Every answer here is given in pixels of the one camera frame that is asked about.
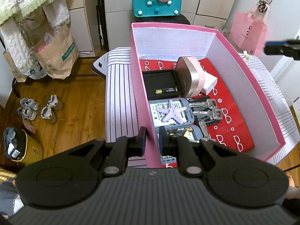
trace striped fabric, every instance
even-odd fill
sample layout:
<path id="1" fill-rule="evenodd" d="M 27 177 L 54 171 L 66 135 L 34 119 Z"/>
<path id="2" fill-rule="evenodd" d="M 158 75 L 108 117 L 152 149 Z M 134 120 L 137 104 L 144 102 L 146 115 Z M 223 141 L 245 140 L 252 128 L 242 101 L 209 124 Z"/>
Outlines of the striped fabric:
<path id="1" fill-rule="evenodd" d="M 107 72 L 103 71 L 104 67 L 101 68 L 106 74 L 106 141 L 137 135 L 139 125 L 131 79 L 130 47 L 118 47 L 104 54 L 94 63 L 96 73 L 100 71 L 99 65 L 107 65 Z M 252 56 L 248 67 L 269 99 L 286 141 L 285 146 L 269 160 L 277 164 L 297 145 L 299 132 L 281 91 L 263 63 Z M 128 166 L 146 167 L 146 162 L 143 157 L 132 157 Z"/>
<path id="2" fill-rule="evenodd" d="M 267 96 L 286 142 L 285 146 L 268 161 L 271 164 L 277 164 L 297 145 L 300 140 L 299 131 L 279 87 L 261 60 L 256 56 L 251 56 L 248 67 Z"/>
<path id="3" fill-rule="evenodd" d="M 130 47 L 118 47 L 99 58 L 97 67 L 107 64 L 106 72 L 106 141 L 114 142 L 121 136 L 134 136 L 139 132 L 137 110 L 130 70 Z M 146 167 L 143 157 L 131 157 L 130 167 Z"/>

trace brown paper bag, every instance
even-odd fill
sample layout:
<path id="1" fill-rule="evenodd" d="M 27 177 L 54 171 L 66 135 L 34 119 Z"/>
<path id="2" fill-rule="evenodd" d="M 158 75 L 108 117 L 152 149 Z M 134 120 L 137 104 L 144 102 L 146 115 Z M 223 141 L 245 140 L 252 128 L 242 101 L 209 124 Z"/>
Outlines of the brown paper bag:
<path id="1" fill-rule="evenodd" d="M 11 55 L 9 52 L 6 52 L 4 51 L 3 52 L 3 56 L 4 58 L 6 59 L 9 67 L 10 67 L 10 70 L 11 72 L 13 73 L 13 76 L 16 78 L 16 80 L 19 82 L 19 83 L 23 83 L 26 81 L 27 79 L 27 76 L 25 76 L 24 74 L 22 74 L 16 67 Z"/>
<path id="2" fill-rule="evenodd" d="M 38 48 L 45 45 L 42 38 L 34 47 L 38 61 L 46 73 L 54 79 L 65 79 L 71 73 L 74 62 L 78 58 L 78 50 L 67 25 L 62 26 L 60 33 L 40 52 Z"/>

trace key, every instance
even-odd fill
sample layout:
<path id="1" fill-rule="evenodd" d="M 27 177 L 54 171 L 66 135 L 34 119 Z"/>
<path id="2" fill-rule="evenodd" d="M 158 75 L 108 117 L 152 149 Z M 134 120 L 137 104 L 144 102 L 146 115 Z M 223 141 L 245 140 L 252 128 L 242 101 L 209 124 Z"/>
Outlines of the key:
<path id="1" fill-rule="evenodd" d="M 213 119 L 222 119 L 222 111 L 220 109 L 212 109 L 207 112 L 193 111 L 194 116 L 209 116 Z"/>
<path id="2" fill-rule="evenodd" d="M 217 109 L 217 102 L 215 99 L 207 99 L 204 102 L 191 102 L 189 107 L 208 107 L 209 109 Z"/>
<path id="3" fill-rule="evenodd" d="M 200 127 L 200 129 L 203 133 L 203 137 L 207 137 L 209 139 L 212 139 L 209 132 L 208 132 L 207 125 L 206 125 L 204 120 L 199 122 L 199 127 Z"/>

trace paper bag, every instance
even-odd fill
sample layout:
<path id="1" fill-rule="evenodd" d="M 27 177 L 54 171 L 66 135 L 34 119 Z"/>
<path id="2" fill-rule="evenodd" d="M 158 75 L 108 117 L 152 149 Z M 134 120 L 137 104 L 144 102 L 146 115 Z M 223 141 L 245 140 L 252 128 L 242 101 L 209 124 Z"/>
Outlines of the paper bag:
<path id="1" fill-rule="evenodd" d="M 22 74 L 16 67 L 11 55 L 9 52 L 6 52 L 4 51 L 3 52 L 3 56 L 4 58 L 6 59 L 9 67 L 10 67 L 10 70 L 11 72 L 13 73 L 13 76 L 16 78 L 16 80 L 19 82 L 19 83 L 23 83 L 26 81 L 27 79 L 27 76 L 25 76 L 24 74 Z"/>
<path id="2" fill-rule="evenodd" d="M 229 38 L 241 50 L 255 56 L 259 56 L 263 51 L 267 34 L 265 22 L 270 12 L 267 2 L 264 13 L 258 12 L 259 5 L 260 3 L 257 3 L 248 14 L 237 11 L 229 34 Z"/>
<path id="3" fill-rule="evenodd" d="M 54 79 L 65 79 L 71 73 L 74 62 L 78 58 L 78 50 L 67 25 L 41 51 L 38 48 L 45 45 L 42 38 L 34 47 L 38 61 L 46 73 Z"/>

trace black tray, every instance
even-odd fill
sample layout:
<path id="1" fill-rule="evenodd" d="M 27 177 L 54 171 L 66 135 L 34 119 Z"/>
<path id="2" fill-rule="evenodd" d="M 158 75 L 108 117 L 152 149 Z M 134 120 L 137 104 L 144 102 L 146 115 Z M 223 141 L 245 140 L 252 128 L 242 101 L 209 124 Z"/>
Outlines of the black tray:
<path id="1" fill-rule="evenodd" d="M 182 90 L 174 69 L 143 71 L 148 101 L 181 97 Z M 156 90 L 178 88 L 177 92 L 155 94 Z"/>

